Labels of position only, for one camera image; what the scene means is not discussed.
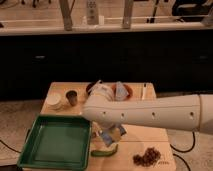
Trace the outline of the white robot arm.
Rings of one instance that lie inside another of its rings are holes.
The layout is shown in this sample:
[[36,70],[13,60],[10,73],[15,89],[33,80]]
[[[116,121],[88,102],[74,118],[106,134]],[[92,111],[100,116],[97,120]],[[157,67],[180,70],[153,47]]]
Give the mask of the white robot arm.
[[196,131],[213,135],[213,94],[194,94],[156,100],[116,99],[106,84],[86,87],[82,116],[100,126],[99,136],[110,145],[126,133],[123,124]]

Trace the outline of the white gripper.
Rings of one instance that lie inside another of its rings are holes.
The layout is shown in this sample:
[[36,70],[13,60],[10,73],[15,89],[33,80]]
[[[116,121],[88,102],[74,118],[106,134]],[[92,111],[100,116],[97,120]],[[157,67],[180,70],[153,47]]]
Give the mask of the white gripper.
[[98,130],[101,130],[103,132],[110,132],[110,135],[115,142],[119,142],[121,140],[120,130],[114,123],[96,122],[95,125]]

